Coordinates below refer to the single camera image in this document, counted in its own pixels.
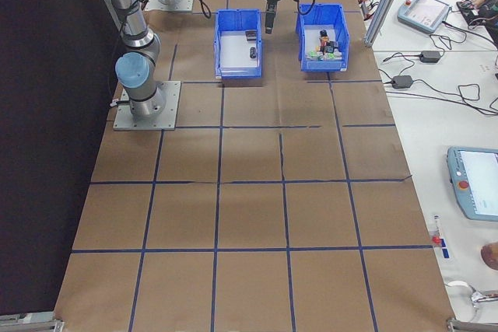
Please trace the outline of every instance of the electronic component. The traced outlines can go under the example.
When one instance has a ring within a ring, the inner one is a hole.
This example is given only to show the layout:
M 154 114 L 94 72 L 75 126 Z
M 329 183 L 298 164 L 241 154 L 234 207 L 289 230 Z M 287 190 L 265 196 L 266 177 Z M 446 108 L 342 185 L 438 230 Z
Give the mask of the electronic component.
M 498 149 L 451 147 L 447 164 L 465 216 L 498 222 Z
M 254 41 L 256 41 L 257 37 L 258 37 L 258 31 L 257 30 L 246 30 L 246 40 L 248 42 L 254 42 Z
M 425 64 L 436 64 L 441 59 L 439 51 L 422 51 L 420 61 Z
M 396 75 L 391 81 L 393 89 L 409 89 L 412 87 L 413 79 L 410 75 Z
M 398 20 L 424 33 L 434 33 L 446 19 L 450 6 L 440 0 L 406 0 L 398 10 Z

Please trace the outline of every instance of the black curtain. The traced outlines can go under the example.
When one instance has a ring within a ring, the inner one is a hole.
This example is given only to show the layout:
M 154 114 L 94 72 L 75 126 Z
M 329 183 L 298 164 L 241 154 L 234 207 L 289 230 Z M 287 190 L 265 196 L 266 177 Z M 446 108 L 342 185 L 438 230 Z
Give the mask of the black curtain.
M 0 2 L 2 315 L 54 308 L 115 86 L 117 29 L 102 0 Z

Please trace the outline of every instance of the brown cardboard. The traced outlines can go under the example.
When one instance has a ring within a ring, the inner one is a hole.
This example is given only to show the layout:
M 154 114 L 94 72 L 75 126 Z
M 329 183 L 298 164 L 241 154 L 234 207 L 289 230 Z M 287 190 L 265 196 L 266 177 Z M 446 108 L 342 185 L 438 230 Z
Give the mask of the brown cardboard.
M 225 184 L 219 203 L 219 247 L 282 248 L 286 245 L 282 186 Z
M 345 178 L 337 131 L 334 128 L 284 130 L 286 180 L 341 180 Z
M 291 329 L 285 253 L 220 253 L 215 329 Z
M 211 284 L 212 253 L 148 253 L 133 330 L 209 330 Z
M 292 247 L 356 246 L 346 183 L 286 185 Z
M 351 179 L 403 179 L 410 175 L 396 127 L 341 131 Z
M 363 245 L 431 244 L 411 180 L 354 183 L 352 192 Z
M 90 186 L 72 248 L 141 248 L 151 190 L 150 185 Z
M 356 251 L 292 253 L 297 330 L 374 330 Z
M 156 185 L 148 248 L 209 248 L 214 243 L 215 184 Z
M 139 261 L 139 253 L 72 254 L 55 306 L 65 330 L 128 330 Z
M 152 180 L 158 131 L 113 131 L 107 122 L 92 181 Z
M 157 180 L 213 182 L 218 176 L 219 129 L 179 128 L 164 135 Z
M 393 124 L 391 108 L 380 82 L 347 82 L 332 85 L 341 125 Z

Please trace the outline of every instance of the blue tape line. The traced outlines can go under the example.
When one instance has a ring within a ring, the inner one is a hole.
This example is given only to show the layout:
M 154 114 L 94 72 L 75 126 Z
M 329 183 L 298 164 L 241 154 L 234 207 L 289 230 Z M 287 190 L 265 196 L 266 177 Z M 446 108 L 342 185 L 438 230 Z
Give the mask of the blue tape line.
M 290 259 L 290 237 L 289 237 L 289 214 L 287 211 L 287 190 L 286 190 L 286 176 L 284 173 L 284 155 L 283 155 L 283 140 L 282 134 L 279 134 L 279 151 L 280 151 L 280 173 L 282 176 L 282 197 L 283 197 L 283 219 L 286 229 L 286 257 L 287 257 L 287 276 L 289 279 L 289 306 L 290 306 L 290 322 L 293 332 L 296 332 L 296 314 L 294 311 L 294 294 L 293 294 L 293 271 Z
M 221 111 L 219 115 L 219 124 L 223 124 L 225 109 L 225 87 L 221 89 Z M 216 181 L 216 214 L 215 214 L 215 242 L 214 256 L 212 260 L 212 294 L 211 294 L 211 332 L 215 332 L 215 317 L 216 317 L 216 273 L 218 270 L 218 235 L 219 235 L 219 196 L 221 190 L 221 156 L 223 151 L 223 128 L 219 129 L 219 144 L 218 144 L 218 173 Z
M 339 145 L 341 148 L 342 161 L 344 162 L 344 172 L 345 172 L 345 177 L 346 177 L 347 184 L 348 184 L 349 201 L 351 202 L 352 217 L 353 217 L 353 221 L 355 224 L 356 239 L 358 241 L 358 246 L 359 246 L 359 257 L 360 257 L 361 266 L 363 269 L 363 278 L 365 280 L 366 295 L 367 295 L 368 304 L 370 307 L 370 315 L 372 317 L 373 330 L 375 332 L 378 332 L 379 327 L 377 325 L 377 317 L 375 315 L 374 300 L 372 298 L 372 291 L 370 289 L 370 281 L 368 279 L 368 273 L 366 271 L 366 261 L 365 261 L 365 256 L 363 253 L 363 248 L 362 248 L 362 243 L 361 243 L 361 235 L 359 233 L 358 217 L 356 215 L 355 201 L 354 201 L 354 198 L 352 196 L 352 188 L 351 188 L 351 180 L 349 179 L 348 163 L 346 162 L 344 142 L 342 140 L 342 132 L 341 132 L 341 127 L 339 124 L 339 119 L 338 119 L 338 114 L 337 114 L 337 106 L 335 105 L 335 97 L 334 97 L 334 90 L 332 89 L 332 83 L 329 84 L 329 89 L 330 89 L 330 94 L 331 94 L 331 98 L 332 98 L 332 103 L 334 104 L 335 123 L 336 123 L 336 127 L 337 127 L 337 132 L 338 132 Z
M 139 271 L 137 273 L 137 281 L 135 284 L 135 294 L 133 295 L 132 312 L 130 314 L 130 324 L 128 325 L 128 332 L 132 332 L 133 323 L 135 322 L 135 311 L 137 307 L 137 300 L 139 298 L 140 281 L 142 280 L 143 261 L 146 255 L 147 236 L 149 235 L 150 217 L 152 216 L 153 212 L 154 193 L 156 191 L 156 180 L 157 180 L 157 174 L 159 172 L 159 164 L 161 160 L 161 150 L 163 148 L 163 140 L 164 140 L 164 130 L 161 130 L 159 147 L 157 149 L 157 156 L 156 156 L 156 167 L 154 169 L 153 187 L 150 193 L 149 210 L 147 211 L 147 219 L 146 219 L 146 229 L 143 234 L 142 250 L 141 250 L 142 254 L 140 255 Z
M 433 249 L 432 245 L 369 245 L 362 246 L 362 250 L 425 250 Z M 313 252 L 313 251 L 341 251 L 359 250 L 359 246 L 296 246 L 282 248 L 139 248 L 126 249 L 74 249 L 72 254 L 84 253 L 253 253 L 253 252 Z

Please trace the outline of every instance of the small object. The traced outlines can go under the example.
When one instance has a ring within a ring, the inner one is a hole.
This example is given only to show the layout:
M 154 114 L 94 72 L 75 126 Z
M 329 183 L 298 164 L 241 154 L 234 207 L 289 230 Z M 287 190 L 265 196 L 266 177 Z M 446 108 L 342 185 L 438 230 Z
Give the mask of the small object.
M 258 37 L 257 30 L 246 30 L 246 40 L 248 42 L 255 42 L 257 37 Z
M 441 59 L 439 51 L 422 51 L 420 61 L 426 64 L 436 64 Z
M 498 270 L 498 242 L 483 246 L 481 257 L 488 267 Z
M 393 77 L 391 84 L 394 89 L 409 89 L 413 84 L 412 76 L 396 75 Z
M 256 47 L 251 47 L 249 50 L 249 57 L 250 58 L 256 58 L 258 54 L 256 53 Z
M 307 60 L 318 60 L 318 53 L 316 51 L 309 51 L 306 58 Z

